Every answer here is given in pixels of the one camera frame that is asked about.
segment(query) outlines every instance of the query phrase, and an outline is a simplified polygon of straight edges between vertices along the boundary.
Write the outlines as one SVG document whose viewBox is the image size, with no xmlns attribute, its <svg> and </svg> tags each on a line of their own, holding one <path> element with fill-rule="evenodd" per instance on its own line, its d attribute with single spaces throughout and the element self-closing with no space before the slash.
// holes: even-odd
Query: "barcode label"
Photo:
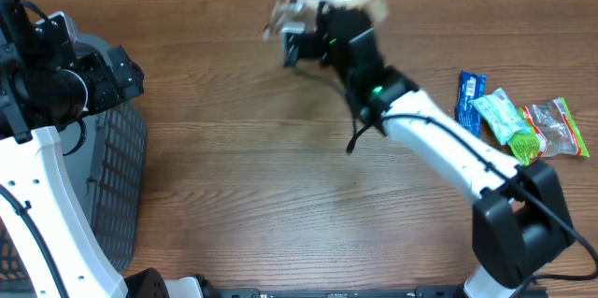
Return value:
<svg viewBox="0 0 598 298">
<path fill-rule="evenodd" d="M 476 94 L 476 79 L 470 78 L 467 80 L 467 86 L 465 87 L 465 96 L 473 97 Z"/>
</svg>

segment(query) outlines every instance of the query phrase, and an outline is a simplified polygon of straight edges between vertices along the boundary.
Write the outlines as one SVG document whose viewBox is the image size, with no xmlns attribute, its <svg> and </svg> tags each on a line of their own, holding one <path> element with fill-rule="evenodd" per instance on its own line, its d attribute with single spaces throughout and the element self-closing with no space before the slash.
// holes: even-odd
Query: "green indicator light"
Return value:
<svg viewBox="0 0 598 298">
<path fill-rule="evenodd" d="M 376 88 L 374 88 L 374 90 L 372 91 L 373 94 L 375 95 L 379 95 L 382 93 L 382 87 L 381 86 L 377 86 Z"/>
</svg>

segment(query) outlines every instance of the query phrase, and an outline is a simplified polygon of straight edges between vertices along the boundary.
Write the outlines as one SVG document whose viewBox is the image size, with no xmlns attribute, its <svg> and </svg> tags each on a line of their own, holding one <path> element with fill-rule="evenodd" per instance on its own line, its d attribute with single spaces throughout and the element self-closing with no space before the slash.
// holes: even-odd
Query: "wooden table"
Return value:
<svg viewBox="0 0 598 298">
<path fill-rule="evenodd" d="M 370 131 L 345 155 L 345 103 L 284 70 L 278 42 L 262 41 L 274 0 L 34 1 L 122 44 L 145 71 L 135 103 L 147 170 L 126 274 L 391 289 L 457 284 L 475 269 L 469 206 L 414 153 Z M 387 62 L 448 113 L 461 69 L 484 73 L 487 92 L 503 87 L 516 105 L 563 96 L 598 154 L 598 0 L 388 1 Z M 598 245 L 598 160 L 550 162 L 578 230 Z M 578 246 L 546 268 L 590 270 Z M 596 282 L 545 284 L 555 296 L 598 294 Z"/>
</svg>

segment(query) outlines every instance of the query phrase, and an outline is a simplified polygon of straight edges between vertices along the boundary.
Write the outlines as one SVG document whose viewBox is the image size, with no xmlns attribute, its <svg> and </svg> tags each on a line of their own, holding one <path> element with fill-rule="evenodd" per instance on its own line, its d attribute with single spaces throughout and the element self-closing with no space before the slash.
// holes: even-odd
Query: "gray plastic basket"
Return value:
<svg viewBox="0 0 598 298">
<path fill-rule="evenodd" d="M 64 163 L 100 248 L 116 270 L 121 271 L 129 266 L 135 249 L 148 131 L 132 103 L 86 117 L 84 121 L 85 144 L 64 157 Z M 60 133 L 64 152 L 77 144 L 79 134 L 76 123 Z M 4 226 L 0 243 L 0 292 L 33 291 Z"/>
</svg>

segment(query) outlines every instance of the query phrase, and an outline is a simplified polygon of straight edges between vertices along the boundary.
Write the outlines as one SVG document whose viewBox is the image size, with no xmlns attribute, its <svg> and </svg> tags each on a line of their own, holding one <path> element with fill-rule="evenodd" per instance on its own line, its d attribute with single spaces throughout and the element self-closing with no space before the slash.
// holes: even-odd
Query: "wooden tabletop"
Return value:
<svg viewBox="0 0 598 298">
<path fill-rule="evenodd" d="M 219 287 L 391 289 L 458 284 L 476 268 L 471 209 L 456 189 L 375 131 L 345 154 L 345 102 L 283 69 L 278 42 L 262 41 L 274 0 L 34 1 L 122 44 L 145 71 L 135 103 L 149 146 L 126 274 L 155 267 Z M 598 0 L 388 1 L 387 62 L 448 113 L 460 71 L 487 74 L 487 92 L 502 87 L 518 106 L 564 97 L 598 154 Z M 598 246 L 598 159 L 549 161 L 576 227 Z M 575 246 L 545 270 L 591 269 Z M 555 296 L 598 294 L 595 282 L 544 284 Z"/>
</svg>

